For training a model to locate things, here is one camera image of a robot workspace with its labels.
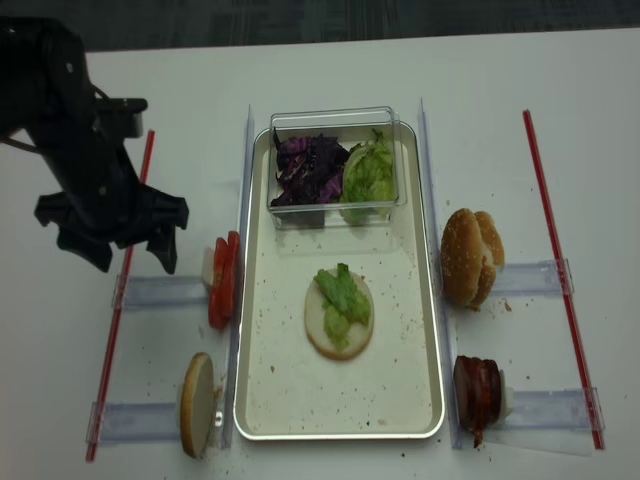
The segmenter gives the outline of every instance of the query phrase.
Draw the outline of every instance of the red stick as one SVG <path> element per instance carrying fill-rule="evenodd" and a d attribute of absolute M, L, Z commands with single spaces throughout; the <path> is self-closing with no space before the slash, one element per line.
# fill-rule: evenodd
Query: red stick
<path fill-rule="evenodd" d="M 562 259 L 562 249 L 560 248 L 560 238 L 558 237 L 558 231 L 556 230 L 556 223 L 553 219 L 553 211 L 551 210 L 551 199 L 549 198 L 549 191 L 547 190 L 547 182 L 544 178 L 544 170 L 542 169 L 542 160 L 540 159 L 540 151 L 538 150 L 538 142 L 536 140 L 536 132 L 533 129 L 533 120 L 531 119 L 531 112 L 525 110 L 522 112 L 524 118 L 524 125 L 527 130 L 527 138 L 529 139 L 529 148 L 531 149 L 531 157 L 533 158 L 533 168 L 536 171 L 536 177 L 538 178 L 538 187 L 540 187 L 540 197 L 542 197 L 542 207 L 544 208 L 544 216 L 547 219 L 547 228 L 549 229 L 549 236 L 551 237 L 551 248 L 553 249 L 553 256 L 558 264 L 558 276 L 562 284 L 564 284 L 567 273 L 564 270 L 564 263 Z M 589 418 L 591 419 L 591 425 L 595 428 L 592 430 L 593 444 L 596 450 L 604 450 L 604 436 L 600 429 L 600 424 L 595 411 L 595 402 L 593 399 L 591 379 L 589 378 L 589 369 L 587 368 L 587 358 L 584 354 L 584 348 L 582 346 L 582 340 L 580 338 L 580 330 L 578 329 L 578 319 L 576 317 L 576 310 L 573 305 L 573 296 L 571 294 L 565 294 L 564 306 L 567 311 L 567 319 L 569 320 L 569 330 L 571 331 L 571 339 L 573 340 L 573 349 L 576 354 L 576 360 L 578 361 L 578 371 L 580 372 L 580 382 L 582 388 L 585 390 L 585 399 L 587 402 L 587 410 L 589 411 Z"/>
<path fill-rule="evenodd" d="M 147 134 L 147 144 L 144 149 L 144 158 L 142 160 L 142 168 L 140 169 L 140 183 L 146 183 L 147 174 L 149 173 L 149 164 L 151 163 L 151 151 L 153 150 L 153 140 L 156 133 L 149 130 Z M 104 412 L 104 404 L 107 400 L 107 389 L 109 388 L 109 377 L 111 376 L 111 364 L 113 363 L 113 354 L 116 349 L 116 338 L 118 337 L 118 328 L 120 327 L 120 317 L 122 316 L 122 294 L 124 287 L 127 285 L 129 277 L 129 269 L 131 268 L 131 257 L 133 256 L 133 245 L 127 247 L 122 261 L 122 269 L 120 270 L 120 279 L 115 296 L 115 305 L 113 306 L 113 316 L 111 317 L 111 328 L 109 329 L 109 339 L 107 340 L 107 350 L 104 354 L 104 363 L 102 364 L 102 376 L 100 377 L 100 387 L 98 388 L 98 397 L 96 400 L 96 409 L 93 422 L 92 438 L 94 442 L 89 442 L 87 448 L 87 456 L 85 461 L 91 463 L 96 458 L 96 450 L 98 449 L 98 438 L 100 436 L 100 425 L 102 422 L 102 413 Z"/>

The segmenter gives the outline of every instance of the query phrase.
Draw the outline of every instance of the plastic container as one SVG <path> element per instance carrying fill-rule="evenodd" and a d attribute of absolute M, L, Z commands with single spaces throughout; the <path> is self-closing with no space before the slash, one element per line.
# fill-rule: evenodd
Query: plastic container
<path fill-rule="evenodd" d="M 274 134 L 285 141 L 292 137 L 337 137 L 346 150 L 358 143 L 371 142 L 373 129 L 384 134 L 385 143 L 393 157 L 393 198 L 389 201 L 359 203 L 327 203 L 310 205 L 272 206 L 282 193 L 277 177 L 277 149 Z M 318 228 L 388 223 L 394 208 L 406 202 L 403 153 L 399 120 L 389 107 L 373 107 L 324 112 L 284 113 L 271 117 L 269 183 L 267 210 L 276 228 Z"/>

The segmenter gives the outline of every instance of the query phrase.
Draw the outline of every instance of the rectangular tray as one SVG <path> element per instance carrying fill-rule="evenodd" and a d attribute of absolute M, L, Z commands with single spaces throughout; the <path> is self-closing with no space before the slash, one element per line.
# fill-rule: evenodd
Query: rectangular tray
<path fill-rule="evenodd" d="M 401 125 L 407 202 L 386 225 L 276 230 L 266 209 L 269 136 L 254 144 L 234 417 L 252 440 L 426 438 L 444 419 L 416 136 Z M 307 340 L 303 303 L 319 268 L 365 276 L 368 347 L 346 362 Z"/>

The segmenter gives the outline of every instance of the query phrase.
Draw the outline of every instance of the red tomato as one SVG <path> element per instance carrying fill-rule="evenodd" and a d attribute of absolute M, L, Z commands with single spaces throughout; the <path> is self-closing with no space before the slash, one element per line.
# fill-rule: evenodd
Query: red tomato
<path fill-rule="evenodd" d="M 217 289 L 212 288 L 209 294 L 209 326 L 222 330 L 227 321 L 220 315 L 220 301 L 217 293 Z"/>
<path fill-rule="evenodd" d="M 227 321 L 220 314 L 220 295 L 218 288 L 224 276 L 224 265 L 228 250 L 227 242 L 224 238 L 218 237 L 216 240 L 216 250 L 213 252 L 213 285 L 209 293 L 209 326 L 222 330 Z"/>
<path fill-rule="evenodd" d="M 224 318 L 230 319 L 233 313 L 234 290 L 236 283 L 236 268 L 238 264 L 238 251 L 240 250 L 240 235 L 238 232 L 229 232 L 227 239 L 229 248 L 224 262 L 224 274 L 222 283 L 218 289 L 220 295 L 220 313 Z"/>
<path fill-rule="evenodd" d="M 222 282 L 227 250 L 227 242 L 224 241 L 224 238 L 218 237 L 216 240 L 216 250 L 213 253 L 213 288 L 216 288 L 220 285 L 220 282 Z"/>

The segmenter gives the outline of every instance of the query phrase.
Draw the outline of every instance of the lettuce leaf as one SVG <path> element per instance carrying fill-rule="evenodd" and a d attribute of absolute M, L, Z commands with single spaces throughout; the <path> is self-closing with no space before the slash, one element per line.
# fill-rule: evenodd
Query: lettuce leaf
<path fill-rule="evenodd" d="M 394 198 L 393 157 L 381 131 L 373 129 L 375 140 L 356 145 L 344 167 L 340 202 L 390 201 Z M 388 208 L 378 209 L 385 215 Z M 361 223 L 368 209 L 347 209 L 342 216 L 349 223 Z"/>
<path fill-rule="evenodd" d="M 347 333 L 351 324 L 344 315 L 341 315 L 331 302 L 325 302 L 324 332 L 336 349 L 341 352 L 349 346 Z"/>
<path fill-rule="evenodd" d="M 320 269 L 314 280 L 331 305 L 349 322 L 369 324 L 371 304 L 367 296 L 358 290 L 347 265 L 338 264 L 337 277 Z"/>

